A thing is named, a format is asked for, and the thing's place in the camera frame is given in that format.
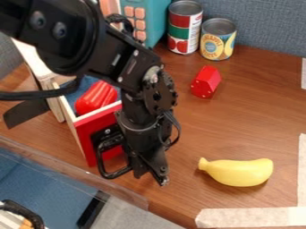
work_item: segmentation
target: yellow banana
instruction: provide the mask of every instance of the yellow banana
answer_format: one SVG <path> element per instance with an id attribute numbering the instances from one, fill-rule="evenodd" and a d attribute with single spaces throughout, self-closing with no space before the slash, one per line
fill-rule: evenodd
<path id="1" fill-rule="evenodd" d="M 222 184 L 250 187 L 265 182 L 273 173 L 274 165 L 273 161 L 266 158 L 253 161 L 217 160 L 212 162 L 201 158 L 199 169 L 206 171 Z"/>

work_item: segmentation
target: can lid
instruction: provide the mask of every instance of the can lid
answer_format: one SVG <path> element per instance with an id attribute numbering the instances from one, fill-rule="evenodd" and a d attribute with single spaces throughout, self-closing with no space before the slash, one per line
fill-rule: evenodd
<path id="1" fill-rule="evenodd" d="M 193 1 L 178 1 L 169 6 L 170 13 L 181 16 L 192 16 L 202 11 L 202 5 Z"/>
<path id="2" fill-rule="evenodd" d="M 227 35 L 236 32 L 234 23 L 225 18 L 213 18 L 203 23 L 203 31 L 213 35 Z"/>

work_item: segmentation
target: can label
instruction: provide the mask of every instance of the can label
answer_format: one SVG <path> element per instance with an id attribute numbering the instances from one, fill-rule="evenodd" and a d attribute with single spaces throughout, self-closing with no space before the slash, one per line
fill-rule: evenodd
<path id="1" fill-rule="evenodd" d="M 225 60 L 233 54 L 235 38 L 236 32 L 221 36 L 204 33 L 200 41 L 200 52 L 209 60 Z"/>
<path id="2" fill-rule="evenodd" d="M 203 13 L 181 16 L 170 13 L 168 47 L 178 54 L 191 54 L 199 47 L 200 25 Z"/>

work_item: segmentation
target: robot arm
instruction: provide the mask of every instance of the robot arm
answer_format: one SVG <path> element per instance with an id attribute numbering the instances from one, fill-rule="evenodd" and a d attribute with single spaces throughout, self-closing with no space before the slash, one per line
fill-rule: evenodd
<path id="1" fill-rule="evenodd" d="M 177 93 L 156 54 L 107 24 L 91 0 L 1 0 L 0 30 L 33 45 L 53 72 L 88 74 L 121 88 L 123 110 L 118 127 L 110 127 L 117 134 L 98 139 L 99 171 L 107 179 L 151 172 L 166 184 L 165 151 L 174 144 L 172 126 L 180 127 L 172 110 Z M 128 165 L 109 174 L 100 153 L 115 144 L 123 145 Z"/>

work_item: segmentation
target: red can label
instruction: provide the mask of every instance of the red can label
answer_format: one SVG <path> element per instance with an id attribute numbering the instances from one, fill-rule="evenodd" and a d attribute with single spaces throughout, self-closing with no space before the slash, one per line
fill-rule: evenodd
<path id="1" fill-rule="evenodd" d="M 191 54 L 199 47 L 203 13 L 182 16 L 169 13 L 168 47 L 178 54 Z"/>

